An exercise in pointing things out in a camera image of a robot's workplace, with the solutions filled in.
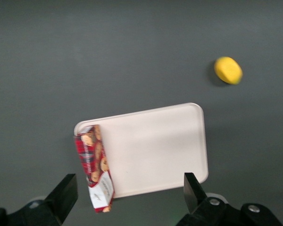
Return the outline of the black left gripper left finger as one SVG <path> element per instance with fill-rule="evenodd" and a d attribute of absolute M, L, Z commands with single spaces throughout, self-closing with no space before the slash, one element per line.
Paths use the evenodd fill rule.
<path fill-rule="evenodd" d="M 0 226 L 61 226 L 78 199 L 76 174 L 67 174 L 44 200 L 34 200 L 7 214 L 0 208 Z"/>

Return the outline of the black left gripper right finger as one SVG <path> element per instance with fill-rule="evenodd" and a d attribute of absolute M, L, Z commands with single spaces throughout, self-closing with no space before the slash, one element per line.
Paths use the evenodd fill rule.
<path fill-rule="evenodd" d="M 217 194 L 204 192 L 193 173 L 184 174 L 184 199 L 189 213 L 178 226 L 281 226 L 272 211 L 257 203 L 246 203 L 238 210 Z"/>

